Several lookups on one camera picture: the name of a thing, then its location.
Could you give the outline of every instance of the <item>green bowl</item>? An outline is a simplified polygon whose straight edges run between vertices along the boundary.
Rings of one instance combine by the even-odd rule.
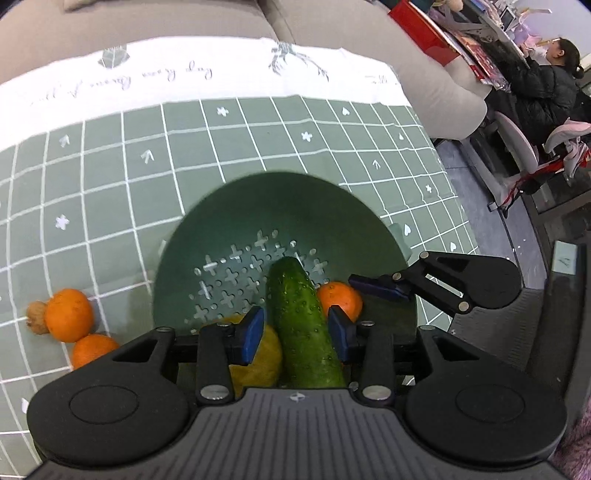
[[[205,197],[174,232],[156,277],[155,325],[187,335],[264,307],[269,267],[286,255],[298,257],[317,286],[407,266],[380,218],[342,188],[297,173],[244,177]],[[364,297],[362,318],[412,334],[416,307]]]

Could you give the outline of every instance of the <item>screw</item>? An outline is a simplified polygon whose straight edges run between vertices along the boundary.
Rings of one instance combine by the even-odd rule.
[[[369,400],[387,400],[392,395],[392,390],[383,385],[370,385],[363,389],[363,396]]]
[[[230,391],[223,385],[207,385],[201,389],[201,396],[208,400],[223,400]]]

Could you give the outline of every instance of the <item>yellow lemon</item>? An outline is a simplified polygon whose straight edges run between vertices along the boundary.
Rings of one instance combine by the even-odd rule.
[[[232,316],[225,321],[240,323],[242,316]],[[279,379],[282,364],[281,344],[275,329],[265,324],[261,343],[256,350],[255,359],[247,367],[230,365],[232,384],[236,398],[242,395],[245,387],[273,387]]]

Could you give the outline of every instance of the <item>white chair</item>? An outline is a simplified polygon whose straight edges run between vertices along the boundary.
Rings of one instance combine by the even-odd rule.
[[[555,153],[559,145],[564,145],[566,148],[567,154],[563,156],[562,160],[569,178],[574,176],[579,164],[586,161],[589,156],[589,147],[580,142],[580,137],[591,133],[591,124],[585,122],[573,122],[568,119],[564,125],[556,128],[550,134],[544,145],[544,150],[549,154],[550,161],[543,165],[540,165],[538,149],[528,142],[517,125],[500,112],[495,112],[494,122],[485,129],[485,133],[488,135],[496,131],[499,132],[507,150],[513,156],[520,170],[519,174],[508,179],[497,179],[474,150],[470,140],[461,141],[464,154],[470,159],[495,199],[489,205],[491,211],[499,207],[507,208],[513,200],[515,186],[519,185],[519,182],[545,169],[551,162],[559,160],[560,156]]]

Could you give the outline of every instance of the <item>floor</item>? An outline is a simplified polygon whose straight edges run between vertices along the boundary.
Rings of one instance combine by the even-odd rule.
[[[491,169],[499,170],[495,167],[501,163],[498,156],[492,149],[484,148],[486,151],[481,157],[486,163],[493,162]],[[490,212],[488,204],[492,196],[462,154],[459,144],[444,141],[437,146],[437,152],[462,200],[482,255],[511,260],[519,266],[527,288],[543,289],[546,270],[523,201],[518,200],[510,208],[507,219],[499,212]]]

